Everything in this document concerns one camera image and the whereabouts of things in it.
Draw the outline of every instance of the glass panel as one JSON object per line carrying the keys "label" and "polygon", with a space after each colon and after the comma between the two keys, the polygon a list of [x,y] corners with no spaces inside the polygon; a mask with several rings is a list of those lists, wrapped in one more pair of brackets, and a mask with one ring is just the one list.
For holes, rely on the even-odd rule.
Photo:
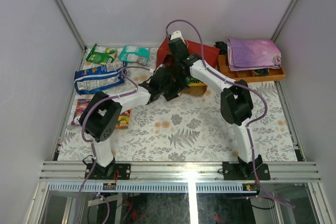
{"label": "glass panel", "polygon": [[[106,223],[186,224],[190,223],[188,194],[183,193],[103,193],[109,200]],[[42,223],[76,224],[77,193],[52,191],[47,200]],[[67,213],[67,201],[70,208]],[[79,202],[81,224],[101,224],[107,216],[107,204],[95,193],[82,193]]]}
{"label": "glass panel", "polygon": [[266,187],[277,197],[289,200],[296,207],[287,208],[264,198],[235,199],[246,194],[198,193],[198,223],[318,223],[304,184],[278,184]]}

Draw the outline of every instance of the teal snack package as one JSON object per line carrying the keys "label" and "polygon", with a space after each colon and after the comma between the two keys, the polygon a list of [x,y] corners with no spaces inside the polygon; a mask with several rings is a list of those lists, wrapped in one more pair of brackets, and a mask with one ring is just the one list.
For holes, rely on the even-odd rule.
{"label": "teal snack package", "polygon": [[86,61],[106,65],[114,62],[118,50],[114,48],[98,47],[97,44],[93,46],[86,57]]}
{"label": "teal snack package", "polygon": [[119,60],[125,62],[137,62],[146,66],[150,56],[150,48],[125,46],[120,55]]}

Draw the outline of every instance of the candy package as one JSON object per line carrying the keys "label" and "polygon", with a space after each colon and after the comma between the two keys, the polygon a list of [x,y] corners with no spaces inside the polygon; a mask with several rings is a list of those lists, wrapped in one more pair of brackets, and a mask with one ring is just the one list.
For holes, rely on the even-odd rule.
{"label": "candy package", "polygon": [[75,114],[73,117],[73,121],[71,122],[71,125],[80,126],[79,123],[80,116],[83,114],[84,110],[89,105],[90,101],[91,99],[78,99]]}
{"label": "candy package", "polygon": [[116,129],[127,129],[128,124],[130,123],[130,115],[131,115],[131,110],[126,110],[120,114],[118,117],[118,122],[116,125]]}

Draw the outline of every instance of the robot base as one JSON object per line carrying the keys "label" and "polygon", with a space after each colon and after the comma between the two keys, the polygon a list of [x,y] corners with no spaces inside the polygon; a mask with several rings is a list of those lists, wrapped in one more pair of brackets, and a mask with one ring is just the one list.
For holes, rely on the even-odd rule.
{"label": "robot base", "polygon": [[[245,163],[238,157],[238,164],[223,162],[224,180],[256,180],[252,162]],[[271,180],[267,164],[263,164],[261,155],[255,160],[259,180]]]}
{"label": "robot base", "polygon": [[[86,165],[85,177],[88,176],[94,160],[92,163],[83,163]],[[91,173],[89,180],[114,180],[115,176],[118,175],[118,180],[129,180],[131,175],[131,165],[130,164],[116,164],[115,159],[107,167],[102,167],[99,164],[96,164],[93,172]]]}

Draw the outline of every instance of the cable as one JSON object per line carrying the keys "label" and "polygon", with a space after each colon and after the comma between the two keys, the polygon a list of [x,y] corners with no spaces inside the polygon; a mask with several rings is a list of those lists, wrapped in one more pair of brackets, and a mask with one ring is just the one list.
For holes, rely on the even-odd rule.
{"label": "cable", "polygon": [[275,204],[274,204],[274,202],[273,202],[273,205],[272,205],[271,207],[258,207],[258,206],[255,206],[255,205],[253,205],[253,204],[251,204],[251,206],[254,207],[254,208],[260,209],[260,210],[271,210],[271,209],[275,208]]}
{"label": "cable", "polygon": [[119,177],[119,171],[118,170],[116,170],[114,172],[113,177],[114,177],[114,183],[115,183],[115,186],[116,186],[115,188],[117,189],[117,181],[118,181],[118,177]]}
{"label": "cable", "polygon": [[130,213],[130,211],[132,209],[133,203],[134,203],[134,194],[132,194],[132,203],[131,203],[131,206],[128,209],[127,213],[125,214],[124,218],[122,219],[122,222],[125,222],[126,216]]}
{"label": "cable", "polygon": [[[216,195],[223,195],[223,194],[210,194],[210,195],[200,196],[200,197],[198,197],[198,199],[199,199],[199,198],[206,198],[206,197],[209,197],[209,196],[216,196]],[[161,206],[161,207],[157,207],[157,208],[155,208],[155,209],[152,210],[152,211],[145,212],[145,213],[144,213],[138,220],[136,220],[136,221],[134,222],[134,224],[138,223],[140,220],[142,220],[143,218],[145,218],[148,214],[151,214],[152,212],[156,212],[156,211],[158,211],[158,210],[160,210],[160,209],[162,209],[162,208],[165,208],[165,207],[168,207],[168,206],[177,204],[177,203],[181,203],[181,202],[184,202],[184,201],[186,201],[186,200],[188,200],[188,199],[182,199],[182,200],[179,200],[179,201],[175,201],[175,202],[173,202],[173,203],[169,203],[169,204],[167,204],[167,205],[163,205],[163,206]]]}
{"label": "cable", "polygon": [[257,207],[255,205],[251,204],[251,206],[254,207],[254,208],[260,209],[260,210],[271,210],[271,209],[275,208],[275,205],[273,205],[271,207]]}
{"label": "cable", "polygon": [[203,66],[205,67],[205,69],[207,71],[209,71],[212,75],[216,76],[217,78],[221,79],[222,81],[224,81],[225,83],[228,83],[230,85],[233,85],[233,86],[236,86],[236,87],[240,87],[240,88],[243,88],[243,89],[246,89],[254,94],[256,94],[261,100],[262,102],[264,103],[264,106],[265,106],[265,110],[264,110],[264,113],[258,117],[258,118],[255,118],[251,121],[249,121],[247,124],[246,124],[246,129],[247,129],[247,134],[248,134],[248,138],[249,138],[249,141],[250,141],[250,144],[251,144],[251,153],[252,153],[252,165],[253,165],[253,172],[254,172],[254,175],[256,177],[256,181],[257,183],[259,183],[261,189],[263,189],[265,191],[265,193],[267,194],[268,198],[278,202],[279,204],[285,206],[285,207],[289,207],[289,208],[294,208],[295,205],[291,202],[289,202],[288,200],[285,200],[285,199],[282,199],[282,198],[278,198],[276,196],[273,196],[270,192],[268,192],[268,190],[266,190],[266,188],[263,186],[263,184],[260,182],[259,178],[258,178],[258,175],[257,175],[257,171],[256,171],[256,162],[255,162],[255,153],[254,153],[254,144],[253,144],[253,140],[252,140],[252,135],[251,135],[251,132],[250,132],[250,129],[249,129],[249,126],[264,118],[267,114],[267,111],[268,111],[268,107],[267,107],[267,102],[266,100],[264,99],[264,97],[259,94],[257,91],[247,87],[247,86],[244,86],[244,85],[240,85],[240,84],[237,84],[237,83],[234,83],[234,82],[231,82],[231,81],[228,81],[226,80],[225,78],[223,78],[222,76],[218,75],[217,73],[215,73],[214,71],[212,71],[208,66],[207,66],[207,63],[205,61],[205,58],[204,58],[204,49],[203,49],[203,40],[202,40],[202,37],[200,35],[200,32],[197,30],[197,28],[191,24],[189,21],[187,20],[184,20],[184,19],[176,19],[176,20],[173,20],[171,22],[168,23],[168,25],[166,26],[166,35],[169,36],[169,33],[168,33],[168,27],[169,25],[171,25],[172,23],[175,23],[175,22],[185,22],[187,24],[189,24],[194,30],[195,32],[197,33],[198,35],[198,38],[199,38],[199,42],[201,44],[201,56],[202,56],[202,63],[203,63]]}
{"label": "cable", "polygon": [[[145,69],[145,70],[148,70],[148,71],[152,71],[152,69],[150,68],[145,68],[145,67],[141,67],[141,66],[127,66],[127,67],[123,67],[120,69],[120,71],[123,71],[124,69],[127,69],[127,68],[141,68],[141,69]],[[120,94],[120,95],[113,95],[111,97],[106,97],[102,100],[100,100],[99,102],[97,102],[95,105],[93,105],[93,107],[89,110],[88,114],[85,116],[84,120],[83,120],[83,124],[82,124],[82,131],[81,131],[81,135],[82,135],[82,139],[87,142],[87,143],[93,143],[93,140],[88,140],[86,139],[85,137],[85,127],[86,127],[86,123],[88,121],[88,118],[90,117],[90,115],[93,113],[93,111],[100,105],[102,104],[103,102],[105,101],[108,101],[108,100],[112,100],[112,99],[115,99],[115,98],[120,98],[120,97],[126,97],[128,95],[131,95],[131,94],[134,94],[137,92],[138,90],[138,85],[133,81],[131,80],[129,77],[127,77],[125,75],[124,72],[122,72],[122,75],[127,79],[129,80],[134,86],[135,86],[135,90],[132,90],[132,91],[128,91],[126,93],[123,93],[123,94]]]}
{"label": "cable", "polygon": [[[120,97],[126,97],[128,95],[131,95],[131,94],[134,94],[137,92],[138,90],[138,85],[133,81],[131,80],[130,78],[128,78],[126,75],[125,75],[125,69],[127,68],[141,68],[141,69],[145,69],[145,70],[148,70],[148,71],[152,71],[152,69],[150,68],[146,68],[146,67],[141,67],[141,66],[127,66],[127,67],[123,67],[120,69],[121,71],[121,74],[127,79],[129,80],[134,86],[135,86],[135,89],[132,90],[132,91],[129,91],[129,92],[126,92],[126,93],[123,93],[123,94],[120,94],[120,95],[114,95],[114,96],[111,96],[111,97],[106,97],[102,100],[100,100],[99,102],[97,102],[95,105],[93,105],[93,107],[89,110],[88,114],[85,116],[84,118],[84,121],[83,121],[83,124],[82,124],[82,130],[81,130],[81,135],[82,135],[82,138],[85,142],[87,143],[91,143],[91,148],[92,148],[92,152],[93,152],[93,159],[94,159],[94,162],[93,162],[93,165],[90,169],[90,172],[88,173],[88,175],[86,176],[86,178],[84,179],[83,183],[81,184],[79,190],[78,190],[78,194],[77,194],[77,200],[76,200],[76,204],[75,204],[75,216],[76,216],[76,222],[77,224],[80,224],[79,222],[79,218],[78,218],[78,205],[79,205],[79,198],[80,198],[80,195],[81,195],[81,192],[84,188],[84,184],[86,183],[86,181],[88,180],[88,178],[90,177],[90,175],[92,174],[93,170],[95,169],[96,165],[97,165],[97,155],[96,155],[96,149],[94,147],[94,144],[93,144],[93,140],[88,140],[86,139],[85,137],[85,127],[86,127],[86,123],[88,121],[88,118],[90,117],[90,115],[93,113],[93,111],[100,105],[102,104],[103,102],[107,101],[107,100],[111,100],[111,99],[115,99],[115,98],[120,98]],[[106,200],[106,198],[104,196],[102,196],[101,194],[99,194],[99,196],[105,200],[106,204],[108,205],[108,212],[107,212],[107,215],[106,215],[106,218],[105,220],[103,221],[102,224],[105,224],[106,221],[108,220],[109,218],[109,215],[110,215],[110,205],[108,203],[108,201]]]}
{"label": "cable", "polygon": [[92,206],[89,206],[89,207],[88,207],[88,212],[87,212],[87,214],[86,214],[86,221],[87,221],[88,224],[90,224],[90,209],[91,209],[91,207],[92,207]]}
{"label": "cable", "polygon": [[[122,206],[122,205],[125,205],[125,204],[124,204],[124,203],[121,203],[119,206],[117,206],[117,207],[115,208],[115,210],[117,210],[117,209],[118,209],[120,206]],[[90,215],[90,209],[91,209],[91,207],[93,207],[93,206],[89,206],[89,207],[88,207],[88,213],[87,213],[87,216],[86,216],[86,217],[87,217],[87,223],[88,223],[88,224],[90,224],[89,215]]]}

